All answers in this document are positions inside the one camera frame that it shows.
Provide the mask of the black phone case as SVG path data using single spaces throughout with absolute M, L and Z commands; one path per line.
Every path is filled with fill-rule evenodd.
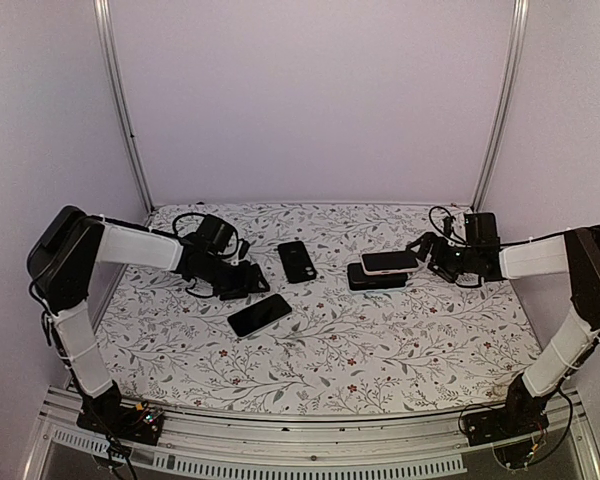
M 299 284 L 316 279 L 317 271 L 302 241 L 296 240 L 279 244 L 277 251 L 285 276 L 290 284 Z

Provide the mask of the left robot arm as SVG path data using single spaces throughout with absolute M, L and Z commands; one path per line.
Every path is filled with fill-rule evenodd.
M 195 216 L 195 229 L 180 235 L 175 228 L 163 231 L 67 205 L 28 254 L 28 293 L 41 307 L 46 340 L 57 349 L 81 396 L 95 399 L 89 415 L 108 434 L 121 433 L 129 415 L 105 396 L 118 388 L 97 345 L 88 307 L 98 265 L 140 266 L 200 281 L 221 301 L 270 289 L 261 267 L 247 260 L 250 244 L 236 227 L 212 214 Z

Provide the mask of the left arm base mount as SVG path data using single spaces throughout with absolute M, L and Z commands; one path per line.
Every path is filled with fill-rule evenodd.
M 76 424 L 118 440 L 156 446 L 164 425 L 164 412 L 147 402 L 124 406 L 117 400 L 94 400 L 83 404 Z

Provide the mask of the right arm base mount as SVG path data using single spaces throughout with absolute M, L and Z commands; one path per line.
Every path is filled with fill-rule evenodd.
M 544 433 L 549 427 L 548 417 L 510 417 L 504 406 L 472 405 L 465 407 L 458 417 L 458 429 L 470 446 L 509 440 L 532 433 Z

